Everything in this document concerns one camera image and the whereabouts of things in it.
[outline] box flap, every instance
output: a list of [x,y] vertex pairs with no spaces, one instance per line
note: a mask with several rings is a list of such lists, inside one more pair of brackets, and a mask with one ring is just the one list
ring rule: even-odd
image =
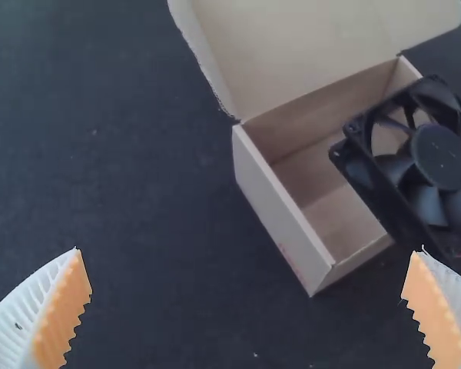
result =
[[460,0],[168,0],[223,107],[248,119],[461,24]]

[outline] fan hub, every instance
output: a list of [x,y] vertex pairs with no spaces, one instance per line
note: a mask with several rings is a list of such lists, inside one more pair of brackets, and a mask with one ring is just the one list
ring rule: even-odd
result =
[[420,173],[443,191],[461,188],[461,139],[446,127],[427,124],[413,135],[410,150]]

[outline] cardboard box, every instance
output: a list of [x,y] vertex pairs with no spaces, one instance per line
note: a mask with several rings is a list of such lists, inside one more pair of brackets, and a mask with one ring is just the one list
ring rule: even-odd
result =
[[349,118],[421,77],[396,55],[458,26],[460,0],[168,3],[223,108],[241,120],[237,183],[307,293],[389,246],[328,149]]

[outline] black fabric surface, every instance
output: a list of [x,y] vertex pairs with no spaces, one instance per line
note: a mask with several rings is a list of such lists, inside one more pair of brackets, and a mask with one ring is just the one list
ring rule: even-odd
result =
[[[461,95],[461,28],[406,53]],[[429,368],[393,248],[314,299],[164,0],[0,0],[0,299],[77,245],[91,368]]]

